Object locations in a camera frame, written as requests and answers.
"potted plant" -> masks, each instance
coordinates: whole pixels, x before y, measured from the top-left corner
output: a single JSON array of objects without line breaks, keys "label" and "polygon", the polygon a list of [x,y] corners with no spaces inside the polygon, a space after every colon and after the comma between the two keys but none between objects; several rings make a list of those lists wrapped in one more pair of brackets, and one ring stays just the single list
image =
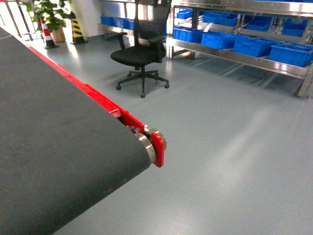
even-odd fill
[{"label": "potted plant", "polygon": [[63,27],[66,27],[64,19],[68,18],[64,1],[54,3],[51,0],[40,0],[35,2],[35,15],[44,19],[54,42],[65,42]]}]

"plant pot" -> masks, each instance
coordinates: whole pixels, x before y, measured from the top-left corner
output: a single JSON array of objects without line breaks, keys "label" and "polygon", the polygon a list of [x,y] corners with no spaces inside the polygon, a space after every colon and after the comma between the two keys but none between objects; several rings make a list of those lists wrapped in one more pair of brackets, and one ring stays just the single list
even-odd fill
[{"label": "plant pot", "polygon": [[53,30],[51,32],[51,37],[55,43],[65,42],[65,35],[64,35],[63,27],[60,26],[58,30]]}]

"office chair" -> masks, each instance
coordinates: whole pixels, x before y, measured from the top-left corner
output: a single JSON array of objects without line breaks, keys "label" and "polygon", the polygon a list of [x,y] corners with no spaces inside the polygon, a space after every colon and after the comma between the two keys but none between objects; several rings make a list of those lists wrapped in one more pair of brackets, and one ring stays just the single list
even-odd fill
[{"label": "office chair", "polygon": [[145,66],[151,63],[162,63],[166,51],[163,46],[163,32],[166,27],[166,22],[171,9],[171,0],[162,0],[158,3],[154,0],[154,4],[149,11],[148,19],[138,19],[139,0],[135,0],[135,19],[134,19],[134,46],[125,48],[123,35],[127,33],[118,33],[117,37],[121,46],[121,50],[113,52],[111,58],[121,64],[133,66],[136,71],[129,71],[127,78],[117,83],[117,90],[121,89],[121,83],[141,78],[142,94],[141,97],[146,97],[145,94],[145,78],[166,82],[165,88],[169,88],[169,80],[158,76],[157,70],[145,71]]}]

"traffic cone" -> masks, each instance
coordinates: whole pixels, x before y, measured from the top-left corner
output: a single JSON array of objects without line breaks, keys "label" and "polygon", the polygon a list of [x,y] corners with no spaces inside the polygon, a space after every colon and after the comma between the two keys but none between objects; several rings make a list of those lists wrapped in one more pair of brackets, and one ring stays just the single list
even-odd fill
[{"label": "traffic cone", "polygon": [[78,20],[73,12],[70,13],[70,21],[72,23],[72,35],[73,35],[73,42],[71,44],[78,45],[84,44],[88,41],[84,40],[82,30],[79,27]]},{"label": "traffic cone", "polygon": [[59,46],[54,44],[52,37],[51,37],[51,34],[50,34],[50,31],[48,29],[48,26],[45,24],[45,21],[43,19],[41,19],[41,25],[42,25],[43,32],[45,35],[45,47],[44,48],[45,49],[52,49],[52,48],[59,47]]}]

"red and white striped post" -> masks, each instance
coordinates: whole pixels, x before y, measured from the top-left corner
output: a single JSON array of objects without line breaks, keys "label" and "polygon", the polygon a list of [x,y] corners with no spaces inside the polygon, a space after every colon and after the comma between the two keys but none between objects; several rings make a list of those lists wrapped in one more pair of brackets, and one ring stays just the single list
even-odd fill
[{"label": "red and white striped post", "polygon": [[59,47],[59,46],[54,44],[52,37],[51,37],[51,34],[50,34],[50,31],[49,31],[48,26],[46,25],[44,19],[41,19],[41,25],[42,25],[43,32],[45,35],[45,49],[52,49],[52,48]]}]

